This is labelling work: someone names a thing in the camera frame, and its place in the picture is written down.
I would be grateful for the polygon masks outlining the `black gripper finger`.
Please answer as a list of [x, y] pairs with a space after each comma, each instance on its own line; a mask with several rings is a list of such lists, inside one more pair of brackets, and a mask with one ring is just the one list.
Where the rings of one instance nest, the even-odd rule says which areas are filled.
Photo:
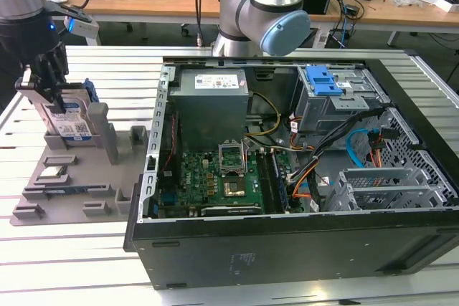
[[39, 54], [28, 62], [20, 62], [21, 73], [18, 83], [22, 87], [34, 89], [42, 89], [44, 87], [43, 57], [43, 54]]
[[38, 90], [50, 104], [53, 113], [65, 113], [61, 86], [67, 84], [67, 53], [65, 45], [57, 45], [35, 59], [35, 75], [38, 78]]

